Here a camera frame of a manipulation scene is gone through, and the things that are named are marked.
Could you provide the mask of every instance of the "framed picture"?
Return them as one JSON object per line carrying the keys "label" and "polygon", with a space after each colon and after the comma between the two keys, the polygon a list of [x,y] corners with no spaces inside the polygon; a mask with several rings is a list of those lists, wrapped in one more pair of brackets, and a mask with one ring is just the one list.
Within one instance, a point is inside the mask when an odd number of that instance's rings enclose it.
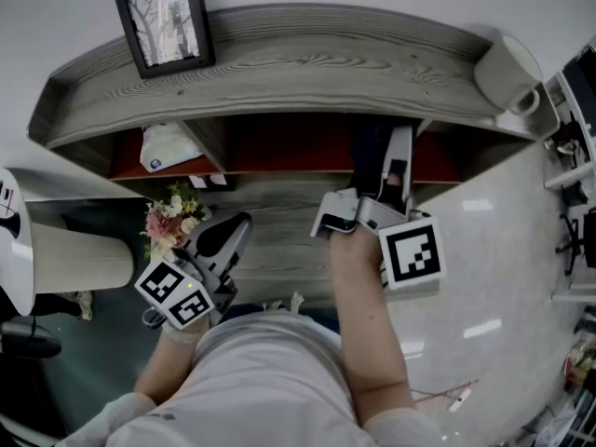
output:
{"label": "framed picture", "polygon": [[204,0],[115,0],[141,78],[215,63]]}

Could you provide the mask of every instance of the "wooden shelf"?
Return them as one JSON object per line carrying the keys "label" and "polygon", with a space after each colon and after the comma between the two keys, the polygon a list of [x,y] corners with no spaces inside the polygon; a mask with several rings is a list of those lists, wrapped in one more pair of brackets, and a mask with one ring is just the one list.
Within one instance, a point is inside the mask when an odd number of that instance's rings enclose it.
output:
{"label": "wooden shelf", "polygon": [[[351,172],[352,133],[347,115],[295,114],[231,117],[227,170],[251,172]],[[413,162],[415,183],[461,183],[462,171],[446,135],[424,132]],[[110,179],[145,179],[218,173],[204,156],[149,173],[139,162],[140,129],[117,135]]]}
{"label": "wooden shelf", "polygon": [[142,80],[123,39],[72,61],[50,77],[30,137],[56,148],[157,122],[289,111],[470,126],[501,113],[473,79],[489,42],[454,27],[328,5],[229,8],[210,23],[208,68]]}

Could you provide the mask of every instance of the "marble floor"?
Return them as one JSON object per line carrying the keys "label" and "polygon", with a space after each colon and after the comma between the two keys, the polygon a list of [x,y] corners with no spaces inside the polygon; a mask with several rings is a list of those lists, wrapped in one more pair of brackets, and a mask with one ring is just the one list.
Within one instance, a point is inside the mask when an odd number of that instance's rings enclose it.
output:
{"label": "marble floor", "polygon": [[[507,439],[561,391],[583,306],[550,301],[565,260],[554,253],[564,227],[559,198],[543,187],[549,164],[537,144],[422,206],[439,219],[447,277],[438,295],[389,308],[413,389],[436,393],[477,381],[456,413],[445,398],[419,403],[448,445]],[[344,184],[343,176],[244,178],[234,192],[206,195],[216,210],[245,210],[255,221],[233,272],[240,301],[296,289],[329,295],[326,242],[308,233],[322,194]],[[97,294],[91,323],[44,318],[64,342],[62,355],[47,363],[47,379],[70,429],[131,388],[155,342],[140,325],[144,308],[135,291],[108,290]],[[90,349],[102,355],[89,356]]]}
{"label": "marble floor", "polygon": [[537,144],[422,208],[438,217],[447,277],[439,295],[390,304],[412,387],[440,392],[478,380],[456,413],[420,403],[447,444],[508,439],[562,389],[562,362],[583,305],[552,303],[563,283],[562,209],[544,189],[550,164]]}

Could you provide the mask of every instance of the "cable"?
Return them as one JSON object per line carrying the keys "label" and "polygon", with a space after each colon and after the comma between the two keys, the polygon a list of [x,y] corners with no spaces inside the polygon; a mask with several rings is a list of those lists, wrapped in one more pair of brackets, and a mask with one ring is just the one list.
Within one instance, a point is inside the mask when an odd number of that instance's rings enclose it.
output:
{"label": "cable", "polygon": [[6,209],[7,211],[11,211],[13,214],[17,213],[14,209],[10,208],[8,205],[0,204],[0,208]]}
{"label": "cable", "polygon": [[538,433],[537,430],[533,430],[532,428],[521,426],[521,430],[523,430],[526,434],[536,435]]}
{"label": "cable", "polygon": [[424,396],[432,396],[433,398],[439,398],[439,397],[444,397],[447,399],[453,399],[453,400],[461,400],[461,398],[457,398],[455,396],[450,396],[444,392],[439,392],[439,393],[434,393],[434,392],[425,392],[425,391],[419,391],[417,389],[410,389],[412,392],[415,392],[416,394],[422,394]]}
{"label": "cable", "polygon": [[31,343],[31,341],[34,339],[36,330],[37,330],[37,317],[34,317],[34,327],[31,330],[31,336],[29,336],[29,339],[27,340],[27,344]]}

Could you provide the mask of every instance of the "black shoe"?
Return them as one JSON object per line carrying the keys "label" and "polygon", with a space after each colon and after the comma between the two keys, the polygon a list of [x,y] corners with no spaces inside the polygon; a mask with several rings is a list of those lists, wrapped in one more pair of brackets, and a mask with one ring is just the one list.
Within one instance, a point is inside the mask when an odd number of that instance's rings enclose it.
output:
{"label": "black shoe", "polygon": [[596,317],[596,306],[588,305],[584,308],[584,313]]}
{"label": "black shoe", "polygon": [[580,331],[584,329],[584,319],[581,319],[577,322],[576,326],[574,327],[574,334],[578,334]]}

